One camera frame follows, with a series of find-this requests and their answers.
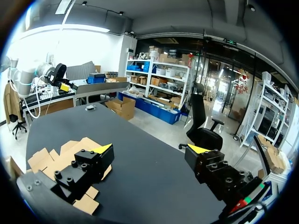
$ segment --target plastic bin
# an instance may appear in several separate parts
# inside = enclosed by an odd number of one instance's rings
[[[170,111],[164,110],[156,105],[153,105],[144,99],[134,98],[134,97],[128,96],[126,94],[123,94],[122,92],[118,93],[118,99],[122,100],[123,96],[134,99],[136,101],[136,104],[135,104],[136,108],[138,108],[146,113],[149,113],[149,114],[155,116],[156,118],[159,118],[171,125],[176,123],[181,116],[181,111],[179,111],[179,110],[175,109],[175,111],[177,111],[178,113],[173,114]]]

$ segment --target blue storage box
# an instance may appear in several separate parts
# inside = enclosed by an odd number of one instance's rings
[[[179,110],[175,109],[175,111],[177,111],[178,113],[173,114],[167,110],[163,110],[162,108],[151,104],[150,102],[147,102],[144,99],[134,98],[134,97],[128,96],[126,94],[123,94],[121,92],[118,93],[118,99],[122,100],[123,96],[134,99],[136,101],[136,104],[135,104],[136,108],[138,108],[146,113],[149,113],[149,114],[155,116],[156,118],[159,118],[171,125],[176,123],[181,116],[181,111],[179,111]]]
[[[105,82],[105,74],[100,74],[100,73],[90,73],[90,76],[87,79],[87,82],[89,84],[94,84],[94,83],[104,83]]]

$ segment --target metal rack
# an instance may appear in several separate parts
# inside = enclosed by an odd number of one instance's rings
[[[130,82],[130,84],[132,84],[132,85],[141,86],[141,87],[145,88],[145,97],[143,97],[143,99],[160,105],[161,103],[153,101],[151,99],[148,99],[147,97],[156,91],[164,91],[167,93],[171,93],[173,95],[181,97],[180,104],[178,106],[178,109],[180,110],[182,108],[182,106],[184,105],[186,99],[188,98],[189,93],[191,91],[191,87],[192,87],[192,85],[190,85],[190,83],[192,83],[192,80],[191,80],[192,76],[189,75],[190,68],[188,66],[179,65],[179,64],[156,62],[156,61],[154,61],[153,58],[151,58],[150,60],[129,59],[129,53],[128,53],[127,67],[128,67],[128,64],[132,64],[135,62],[149,62],[149,72],[126,70],[126,76],[131,75],[133,73],[143,74],[143,75],[147,76],[146,85],[141,85],[141,84],[136,84],[136,83]],[[153,68],[157,65],[163,65],[163,66],[167,66],[167,67],[179,68],[181,70],[186,70],[186,77],[184,79],[179,79],[176,77],[167,77],[165,75],[159,75],[159,74],[152,73]],[[151,82],[152,76],[163,77],[163,78],[172,79],[172,80],[184,83],[183,92],[180,93],[180,92],[172,91],[170,89],[162,88],[160,86],[151,85],[150,82]]]
[[[274,100],[268,98],[267,96],[265,96],[265,91],[271,92],[271,94],[273,96],[275,96],[276,98],[278,98],[280,101],[283,101],[285,103],[283,103],[282,105],[279,105],[277,102],[275,102]],[[265,81],[263,82],[258,82],[257,86],[256,86],[256,93],[254,96],[254,103],[253,106],[250,110],[250,114],[247,117],[246,120],[246,124],[244,125],[239,138],[240,138],[240,142],[241,145],[240,147],[242,147],[243,145],[248,146],[249,144],[246,142],[246,139],[248,138],[249,134],[251,132],[255,132],[257,134],[260,134],[261,136],[263,136],[264,138],[266,138],[268,141],[271,142],[272,145],[274,145],[279,137],[279,134],[281,133],[281,130],[283,128],[283,126],[285,125],[285,115],[286,115],[286,111],[288,108],[288,103],[289,100],[286,99],[282,94],[280,94],[277,90],[275,90],[270,84],[266,83]],[[279,128],[278,131],[275,135],[275,138],[271,138],[261,132],[259,132],[258,130],[256,130],[254,128],[254,123],[256,121],[256,118],[258,116],[259,110],[261,108],[261,105],[269,105],[269,106],[273,106],[278,113],[280,113],[283,118],[282,120],[279,119],[279,117],[277,118],[280,122],[280,124],[278,124]]]

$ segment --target black office chair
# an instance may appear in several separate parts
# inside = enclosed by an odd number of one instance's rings
[[[222,137],[213,132],[218,124],[224,125],[224,123],[220,120],[212,118],[214,121],[211,129],[200,128],[202,124],[206,121],[206,112],[205,105],[202,95],[192,94],[191,95],[191,105],[192,105],[192,113],[193,113],[193,125],[189,131],[187,131],[188,138],[195,144],[195,146],[214,150],[221,150],[223,139]],[[183,147],[187,147],[186,144],[179,144],[178,148],[182,149]]]

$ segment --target cable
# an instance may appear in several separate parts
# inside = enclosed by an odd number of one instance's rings
[[[13,91],[17,92],[17,90],[14,88],[14,86],[12,85],[11,83],[11,69],[12,69],[12,59],[10,58],[10,70],[9,70],[9,84],[10,84],[10,87],[13,89]]]
[[[38,80],[37,80],[37,83],[36,83],[36,99],[37,99],[37,103],[38,103],[38,115],[37,115],[37,116],[34,116],[34,115],[31,113],[30,109],[28,108],[26,99],[24,98],[24,102],[25,102],[26,108],[27,108],[27,110],[28,110],[30,116],[33,117],[34,119],[39,118],[39,116],[41,115],[41,104],[40,104],[40,102],[39,102],[39,96],[38,96],[37,87],[38,87],[39,80],[41,80],[42,77],[43,77],[43,76],[40,76],[40,77],[38,78]]]
[[[47,110],[46,110],[45,115],[47,115],[48,108],[49,108],[49,106],[50,106],[50,104],[51,104],[51,100],[52,100],[52,96],[53,96],[53,95],[54,95],[54,92],[52,92],[52,94],[51,94],[51,98],[50,98],[50,101],[49,101],[49,104],[48,104],[48,107],[47,107]]]

